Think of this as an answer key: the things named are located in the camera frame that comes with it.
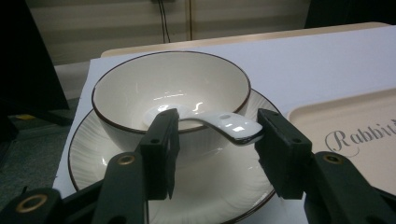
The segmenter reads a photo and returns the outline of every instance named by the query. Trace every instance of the spoon handle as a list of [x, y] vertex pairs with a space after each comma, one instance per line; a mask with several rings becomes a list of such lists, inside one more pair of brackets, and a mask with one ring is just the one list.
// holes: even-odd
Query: spoon handle
[[210, 111], [187, 115], [180, 119], [200, 121], [205, 126], [216, 129], [238, 146], [248, 145], [262, 138], [262, 126], [258, 122], [235, 113]]

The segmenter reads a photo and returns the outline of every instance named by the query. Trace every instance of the tray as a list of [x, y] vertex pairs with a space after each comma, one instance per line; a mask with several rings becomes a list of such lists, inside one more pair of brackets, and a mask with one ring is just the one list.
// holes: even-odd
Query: tray
[[348, 157], [373, 187], [396, 195], [396, 89], [301, 106], [288, 119], [314, 153]]

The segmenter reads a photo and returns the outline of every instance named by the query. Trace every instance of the bowl rim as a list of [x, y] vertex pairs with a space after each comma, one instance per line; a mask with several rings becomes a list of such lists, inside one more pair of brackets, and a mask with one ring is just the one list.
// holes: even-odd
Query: bowl rim
[[[95, 101], [94, 101], [94, 94], [95, 94], [97, 85], [103, 80], [103, 78], [106, 77], [106, 76], [107, 76], [110, 72], [112, 72], [113, 70], [117, 69], [118, 67], [120, 67], [120, 66], [122, 66], [122, 65], [124, 65], [124, 64], [126, 64], [126, 63], [129, 63], [129, 62], [131, 62], [131, 61], [137, 60], [137, 59], [146, 58], [146, 57], [149, 57], [149, 56], [152, 56], [152, 55], [157, 55], [157, 54], [165, 54], [165, 53], [196, 53], [196, 54], [203, 54], [203, 55], [207, 55], [207, 56], [219, 58], [219, 59], [225, 61], [226, 63], [229, 63], [229, 64], [235, 66], [235, 67], [236, 67], [237, 69], [239, 69], [239, 70], [242, 72], [242, 74], [245, 76], [245, 78], [246, 78], [246, 80], [247, 80], [247, 85], [248, 85], [248, 87], [247, 87], [247, 95], [245, 96], [244, 101], [235, 109], [235, 111], [233, 111], [233, 113], [238, 113], [239, 111], [242, 110], [242, 108], [244, 108], [244, 107], [246, 106], [246, 104], [247, 104], [247, 102], [248, 102], [248, 97], [249, 97], [250, 92], [251, 92], [251, 84], [250, 84], [250, 79], [248, 78], [247, 73], [246, 73], [241, 67], [239, 67], [239, 66], [236, 65], [235, 63], [231, 62], [230, 60], [227, 60], [227, 59], [225, 59], [225, 58], [223, 58], [223, 57], [220, 57], [220, 56], [214, 55], [214, 54], [210, 54], [210, 53], [205, 53], [205, 52], [201, 52], [201, 51], [194, 51], [194, 50], [166, 50], [166, 51], [159, 51], [159, 52], [148, 53], [148, 54], [140, 55], [140, 56], [134, 57], [134, 58], [132, 58], [132, 59], [126, 60], [125, 62], [119, 63], [119, 64], [117, 64], [116, 66], [112, 67], [110, 70], [108, 70], [107, 72], [105, 72], [105, 74], [102, 75], [102, 76], [98, 79], [98, 81], [95, 83], [95, 85], [94, 85], [94, 87], [93, 87], [93, 89], [92, 89], [91, 102], [92, 102], [92, 107], [93, 107], [94, 112], [96, 113], [96, 115], [98, 116], [98, 118], [99, 118], [101, 121], [105, 122], [106, 124], [108, 124], [108, 125], [110, 125], [110, 126], [116, 128], [116, 129], [120, 129], [120, 130], [123, 130], [123, 131], [128, 132], [128, 133], [145, 134], [145, 133], [147, 132], [147, 130], [138, 130], [138, 129], [129, 128], [129, 127], [123, 126], [123, 125], [121, 125], [121, 124], [118, 124], [118, 123], [116, 123], [116, 122], [114, 122], [114, 121], [108, 119], [105, 115], [103, 115], [103, 114], [100, 112], [99, 108], [97, 107], [97, 105], [96, 105], [96, 103], [95, 103]], [[202, 125], [202, 126], [198, 126], [198, 127], [194, 127], [194, 128], [179, 130], [179, 133], [192, 133], [192, 132], [196, 132], [196, 131], [203, 130], [203, 129], [207, 129], [207, 128], [208, 128], [208, 127], [206, 127], [205, 125]]]

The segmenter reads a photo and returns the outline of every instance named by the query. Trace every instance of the white tablecloth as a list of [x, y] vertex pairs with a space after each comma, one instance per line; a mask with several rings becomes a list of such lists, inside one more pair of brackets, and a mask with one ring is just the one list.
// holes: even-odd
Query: white tablecloth
[[[247, 73], [252, 89], [285, 116], [298, 106], [396, 87], [395, 26], [186, 50], [215, 54], [235, 63]], [[63, 197], [75, 192], [67, 166], [68, 149], [78, 125], [92, 109], [94, 84], [115, 65], [143, 54], [147, 52], [91, 60], [53, 184]], [[241, 223], [307, 223], [303, 204], [274, 196]]]

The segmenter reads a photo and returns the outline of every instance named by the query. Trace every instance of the wall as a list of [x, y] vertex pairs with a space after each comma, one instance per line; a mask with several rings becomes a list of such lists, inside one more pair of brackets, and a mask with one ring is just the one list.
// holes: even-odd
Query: wall
[[[304, 28], [309, 0], [163, 0], [171, 42]], [[27, 0], [54, 65], [163, 43], [156, 0]]]

